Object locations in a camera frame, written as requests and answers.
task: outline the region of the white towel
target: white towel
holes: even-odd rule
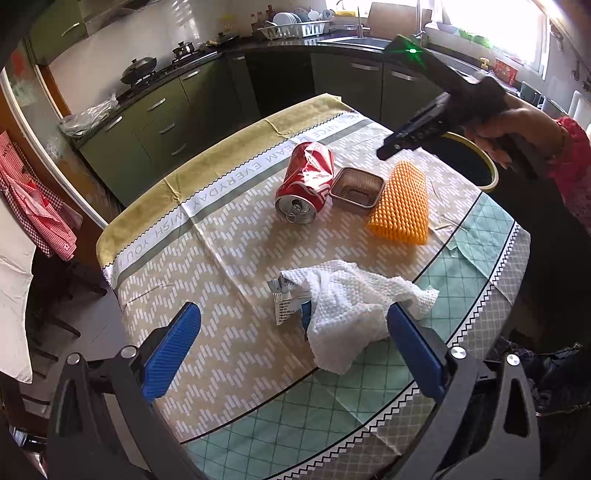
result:
[[[386,278],[342,260],[281,274],[310,289],[313,311],[308,340],[314,361],[339,375],[371,342],[388,337],[386,314],[391,304],[408,300],[409,314],[420,319],[439,295],[431,287],[421,290],[402,277]]]

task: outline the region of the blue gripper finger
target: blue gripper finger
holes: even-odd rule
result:
[[[147,401],[167,392],[200,329],[201,311],[194,303],[187,302],[144,366],[142,393]]]
[[[425,338],[396,303],[390,305],[386,323],[390,337],[404,358],[421,393],[440,403],[446,392],[443,365]]]

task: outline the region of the hand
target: hand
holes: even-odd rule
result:
[[[537,147],[544,157],[560,153],[564,142],[560,125],[542,110],[509,93],[505,96],[505,103],[509,110],[495,115],[474,130],[464,128],[466,138],[488,153],[503,168],[507,168],[511,158],[507,152],[499,149],[495,142],[490,142],[490,138],[515,133]]]

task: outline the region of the red checkered cloth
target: red checkered cloth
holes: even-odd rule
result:
[[[76,236],[57,213],[64,202],[43,185],[8,133],[0,135],[0,189],[36,246],[50,257],[65,261],[76,250]]]

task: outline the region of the bottle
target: bottle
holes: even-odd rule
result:
[[[269,22],[272,22],[273,18],[275,18],[275,11],[273,10],[272,5],[268,5],[268,9],[267,9],[266,13],[267,13],[267,20]]]

